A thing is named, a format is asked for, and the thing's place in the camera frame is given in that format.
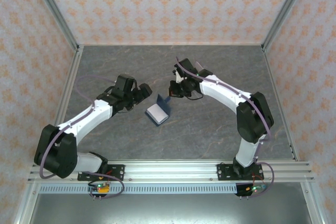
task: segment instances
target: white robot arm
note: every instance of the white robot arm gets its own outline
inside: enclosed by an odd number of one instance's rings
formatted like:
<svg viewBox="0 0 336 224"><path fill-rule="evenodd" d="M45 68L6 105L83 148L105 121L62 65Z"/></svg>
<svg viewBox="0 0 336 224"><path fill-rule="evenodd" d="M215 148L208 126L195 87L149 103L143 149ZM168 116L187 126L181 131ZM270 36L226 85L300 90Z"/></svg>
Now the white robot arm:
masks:
<svg viewBox="0 0 336 224"><path fill-rule="evenodd" d="M47 125L43 128L37 146L34 162L40 165L43 155L52 139L65 127L68 127L48 152L44 168L61 178L72 172L107 172L107 159L96 153L77 153L80 141L97 125L108 120L119 111L128 111L152 93L150 87L143 83L137 87L136 80L126 74L118 76L116 84L109 87L94 101L94 108L88 107L69 121L58 126Z"/></svg>
<svg viewBox="0 0 336 224"><path fill-rule="evenodd" d="M220 82L223 83L223 81L206 69L197 71L188 59L180 61L179 64L187 71L214 82L195 78L183 71L178 65L175 65L173 73L176 75L176 80L170 83L170 96L178 98L190 97L192 91L196 91L216 99L236 113L237 129L241 135L241 141L238 153L234 158L233 170L241 178L246 177L255 166L254 160L257 147L259 141L265 138L266 129L260 117L245 98L250 99L257 106L270 128L274 121L265 97L259 92L251 94L238 90L226 83L226 86L230 88L224 87L219 84Z"/></svg>

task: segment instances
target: gray marble table surface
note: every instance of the gray marble table surface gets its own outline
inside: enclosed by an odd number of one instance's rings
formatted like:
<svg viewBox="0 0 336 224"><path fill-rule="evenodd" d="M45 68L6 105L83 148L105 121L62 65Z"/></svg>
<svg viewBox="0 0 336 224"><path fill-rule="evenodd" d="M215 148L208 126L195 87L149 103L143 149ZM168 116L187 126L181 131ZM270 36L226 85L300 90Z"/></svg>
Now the gray marble table surface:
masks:
<svg viewBox="0 0 336 224"><path fill-rule="evenodd" d="M263 93L275 120L273 138L260 158L292 158L276 96L259 46L85 46L76 78L95 74L116 80L127 73L150 85L153 94L128 113L101 123L79 144L80 152L96 152L108 159L232 159L239 148L236 116L211 97L198 101L172 98L171 117L155 126L144 112L166 97L176 63L175 57L198 61L234 87ZM95 98L110 84L88 78L79 83L83 93ZM87 108L89 102L74 90L66 120Z"/></svg>

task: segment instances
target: metal bracket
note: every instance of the metal bracket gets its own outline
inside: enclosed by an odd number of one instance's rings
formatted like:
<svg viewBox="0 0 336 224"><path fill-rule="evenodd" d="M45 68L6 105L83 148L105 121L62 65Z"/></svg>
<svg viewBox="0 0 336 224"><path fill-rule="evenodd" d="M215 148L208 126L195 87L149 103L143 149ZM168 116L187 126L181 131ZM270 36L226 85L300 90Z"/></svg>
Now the metal bracket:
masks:
<svg viewBox="0 0 336 224"><path fill-rule="evenodd" d="M124 173L125 173L125 165L108 165L108 169L111 170L111 176L116 177L120 179L121 181L124 180ZM100 179L98 176L93 176L89 175L86 173L79 173L77 180L78 181L95 181L95 180L100 180L100 181L107 181L108 178L103 177Z"/></svg>
<svg viewBox="0 0 336 224"><path fill-rule="evenodd" d="M261 165L252 166L251 171L247 175L239 176L233 170L233 164L220 163L217 165L217 176L219 181L227 180L260 180L260 178L253 178L252 174L258 175L264 179L264 171Z"/></svg>

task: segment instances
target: wall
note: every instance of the wall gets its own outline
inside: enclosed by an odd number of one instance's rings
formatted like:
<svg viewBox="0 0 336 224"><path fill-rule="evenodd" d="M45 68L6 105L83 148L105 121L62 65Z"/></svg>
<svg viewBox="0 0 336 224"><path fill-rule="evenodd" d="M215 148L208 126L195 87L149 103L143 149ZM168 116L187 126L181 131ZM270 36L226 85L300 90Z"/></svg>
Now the wall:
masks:
<svg viewBox="0 0 336 224"><path fill-rule="evenodd" d="M13 223L73 50L43 0L0 0L0 216Z"/></svg>
<svg viewBox="0 0 336 224"><path fill-rule="evenodd" d="M336 220L336 0L297 0L267 56L291 135Z"/></svg>
<svg viewBox="0 0 336 224"><path fill-rule="evenodd" d="M285 0L56 0L80 44L261 44Z"/></svg>

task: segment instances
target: black mounting plate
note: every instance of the black mounting plate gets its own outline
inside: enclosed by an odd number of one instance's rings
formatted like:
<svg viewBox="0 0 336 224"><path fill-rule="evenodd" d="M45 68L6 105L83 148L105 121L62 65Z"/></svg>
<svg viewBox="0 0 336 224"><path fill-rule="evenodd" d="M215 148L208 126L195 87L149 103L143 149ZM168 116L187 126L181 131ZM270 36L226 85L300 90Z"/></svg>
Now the black mounting plate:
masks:
<svg viewBox="0 0 336 224"><path fill-rule="evenodd" d="M124 174L125 174L125 165L108 165L108 169L107 171L112 170L111 172L111 176L116 177L118 179L120 179L121 181L124 180ZM94 180L99 180L99 181L107 181L108 178L103 177L103 179L99 179L98 176L93 176L93 175L89 175L86 173L81 173L78 174L77 177L78 181L94 181Z"/></svg>
<svg viewBox="0 0 336 224"><path fill-rule="evenodd" d="M217 165L217 176L218 180L227 181L227 180L253 180L252 173L259 175L264 179L264 172L261 165L253 165L248 174L239 176L233 171L233 164L224 164L220 163Z"/></svg>

